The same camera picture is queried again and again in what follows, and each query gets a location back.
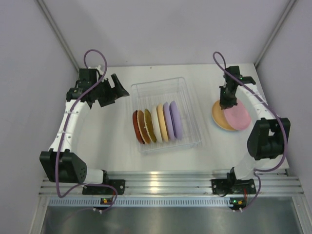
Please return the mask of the tan yellow plate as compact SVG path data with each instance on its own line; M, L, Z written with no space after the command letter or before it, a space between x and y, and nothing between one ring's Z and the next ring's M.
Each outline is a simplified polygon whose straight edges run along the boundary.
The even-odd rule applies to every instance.
M227 122L224 111L220 107L220 101L216 101L212 106L212 118L214 122L222 129L227 131L235 131L235 129Z

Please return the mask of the pink plate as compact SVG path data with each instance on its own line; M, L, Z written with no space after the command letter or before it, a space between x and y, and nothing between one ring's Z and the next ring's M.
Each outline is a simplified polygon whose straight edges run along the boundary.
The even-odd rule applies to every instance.
M227 122L235 130L245 130L251 123L251 117L240 101L237 102L237 105L225 109L223 112Z

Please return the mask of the purple plate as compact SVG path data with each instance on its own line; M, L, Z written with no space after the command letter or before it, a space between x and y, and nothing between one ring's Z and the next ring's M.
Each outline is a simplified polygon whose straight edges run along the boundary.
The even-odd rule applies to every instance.
M178 140L182 140L183 138L183 126L182 120L180 116L180 112L178 110L177 104L175 101L172 101L169 105L171 119L173 123L174 135Z

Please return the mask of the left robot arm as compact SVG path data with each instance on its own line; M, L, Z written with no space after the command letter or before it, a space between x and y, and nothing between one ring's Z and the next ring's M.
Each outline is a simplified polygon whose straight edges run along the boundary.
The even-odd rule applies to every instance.
M116 74L100 80L97 68L83 68L79 71L76 85L66 94L65 112L55 140L48 151L39 156L41 165L51 182L93 184L94 189L104 194L110 189L110 181L105 179L105 171L87 166L78 156L78 141L85 120L94 103L104 107L115 103L118 98L129 93L120 83Z

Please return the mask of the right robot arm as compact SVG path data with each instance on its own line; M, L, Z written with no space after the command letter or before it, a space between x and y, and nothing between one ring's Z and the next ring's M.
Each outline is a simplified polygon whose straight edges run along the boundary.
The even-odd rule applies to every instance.
M285 154L291 123L273 112L259 93L255 80L242 76L238 66L225 68L223 77L219 106L226 121L236 130L253 124L247 139L247 154L231 169L234 177L227 181L228 189L237 194L255 171L263 172L263 165Z

